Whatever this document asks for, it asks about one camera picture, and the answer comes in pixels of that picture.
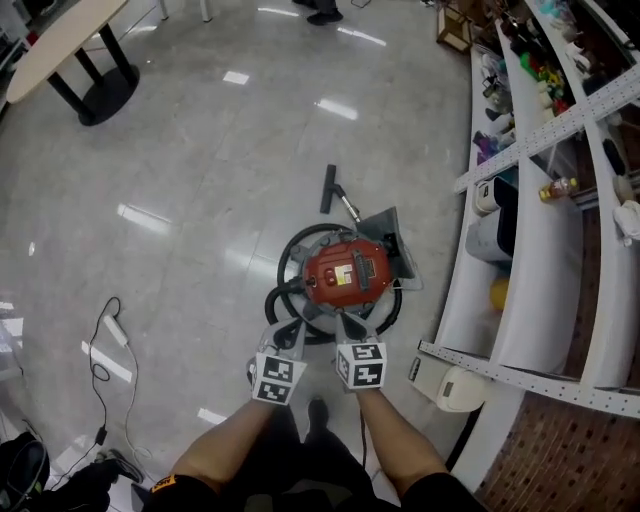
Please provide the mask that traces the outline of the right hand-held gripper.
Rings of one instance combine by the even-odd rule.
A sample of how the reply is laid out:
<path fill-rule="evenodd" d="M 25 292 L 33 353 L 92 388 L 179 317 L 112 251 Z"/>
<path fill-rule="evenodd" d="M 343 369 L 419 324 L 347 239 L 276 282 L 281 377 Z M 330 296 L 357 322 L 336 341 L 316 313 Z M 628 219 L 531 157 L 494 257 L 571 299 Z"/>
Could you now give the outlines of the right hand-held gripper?
<path fill-rule="evenodd" d="M 387 370 L 386 344 L 376 328 L 360 316 L 341 312 L 336 316 L 335 369 L 350 391 L 380 389 Z"/>

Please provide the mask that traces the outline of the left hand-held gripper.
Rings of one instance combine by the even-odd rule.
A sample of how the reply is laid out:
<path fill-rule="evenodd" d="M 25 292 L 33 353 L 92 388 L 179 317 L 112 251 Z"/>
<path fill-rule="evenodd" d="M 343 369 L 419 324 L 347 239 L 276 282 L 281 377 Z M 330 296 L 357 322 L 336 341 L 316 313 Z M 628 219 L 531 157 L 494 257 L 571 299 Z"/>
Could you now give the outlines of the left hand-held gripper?
<path fill-rule="evenodd" d="M 248 364 L 251 397 L 254 400 L 288 406 L 307 364 L 303 361 L 307 334 L 302 319 L 288 319 L 269 325 L 262 333 L 258 352 Z"/>

